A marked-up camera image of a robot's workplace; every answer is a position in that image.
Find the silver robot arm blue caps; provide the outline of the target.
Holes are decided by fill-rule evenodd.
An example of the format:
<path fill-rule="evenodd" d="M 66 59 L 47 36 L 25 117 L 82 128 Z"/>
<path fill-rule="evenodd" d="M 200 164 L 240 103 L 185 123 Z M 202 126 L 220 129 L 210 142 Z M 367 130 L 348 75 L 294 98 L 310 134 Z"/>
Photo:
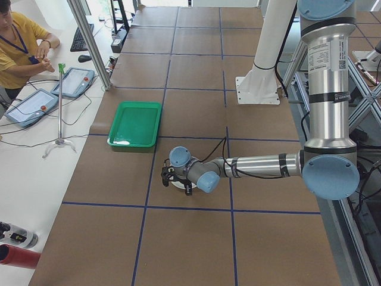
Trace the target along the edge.
<path fill-rule="evenodd" d="M 354 1 L 270 1 L 252 69 L 236 78 L 240 104 L 278 104 L 276 66 L 296 15 L 307 47 L 310 138 L 295 154 L 199 160 L 175 147 L 164 161 L 164 185 L 178 182 L 212 192 L 221 178 L 280 179 L 300 176 L 326 200 L 352 195 L 359 184 L 357 147 L 349 137 L 348 37 L 355 29 Z"/>

